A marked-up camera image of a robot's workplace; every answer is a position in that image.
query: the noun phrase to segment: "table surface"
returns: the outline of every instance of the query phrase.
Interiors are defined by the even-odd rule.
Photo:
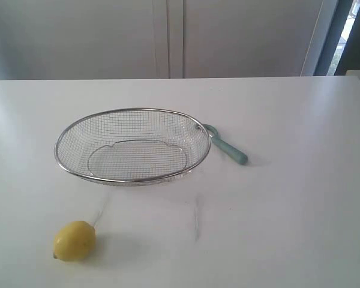
[[[145,187],[98,185],[55,163],[66,126],[125,107],[192,115],[250,163],[212,146],[186,177]],[[95,251],[53,259],[55,233],[104,204]],[[93,286],[360,287],[360,81],[0,82],[0,287]]]

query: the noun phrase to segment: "stainless steel basket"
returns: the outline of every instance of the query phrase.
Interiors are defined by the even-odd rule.
[[[66,171],[107,185],[169,181],[199,165],[211,147],[208,132],[183,113],[151,108],[111,110],[68,126],[55,145]]]

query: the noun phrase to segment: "mesh strainer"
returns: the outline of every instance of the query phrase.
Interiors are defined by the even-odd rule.
[[[68,126],[55,145],[66,171],[108,185],[169,181],[199,165],[211,142],[186,114],[151,108],[101,112]]]

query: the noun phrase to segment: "wire mesh basket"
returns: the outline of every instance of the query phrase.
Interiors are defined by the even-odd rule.
[[[151,108],[111,110],[68,126],[55,145],[66,171],[107,185],[147,185],[182,176],[211,146],[208,132],[186,114]]]

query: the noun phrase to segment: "cabinet door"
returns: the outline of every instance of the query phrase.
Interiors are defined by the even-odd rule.
[[[0,0],[0,79],[168,77],[166,0]]]
[[[184,77],[264,77],[300,76],[317,61],[336,0],[184,3]]]

